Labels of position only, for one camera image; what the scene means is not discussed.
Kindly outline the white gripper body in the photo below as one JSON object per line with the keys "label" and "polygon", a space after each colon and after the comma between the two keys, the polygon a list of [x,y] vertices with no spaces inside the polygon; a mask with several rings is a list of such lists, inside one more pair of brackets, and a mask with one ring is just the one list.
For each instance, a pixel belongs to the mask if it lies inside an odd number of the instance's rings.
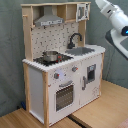
{"label": "white gripper body", "polygon": [[113,10],[113,6],[108,0],[95,0],[95,2],[103,14],[110,13]]}

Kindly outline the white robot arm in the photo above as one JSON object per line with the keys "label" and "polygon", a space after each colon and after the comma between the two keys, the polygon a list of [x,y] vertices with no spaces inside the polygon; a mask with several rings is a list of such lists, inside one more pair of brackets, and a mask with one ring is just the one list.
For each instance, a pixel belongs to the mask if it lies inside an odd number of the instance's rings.
{"label": "white robot arm", "polygon": [[128,50],[121,45],[121,42],[128,38],[128,16],[118,5],[114,5],[108,0],[95,0],[95,2],[100,12],[113,25],[113,28],[105,35],[107,42],[128,60]]}

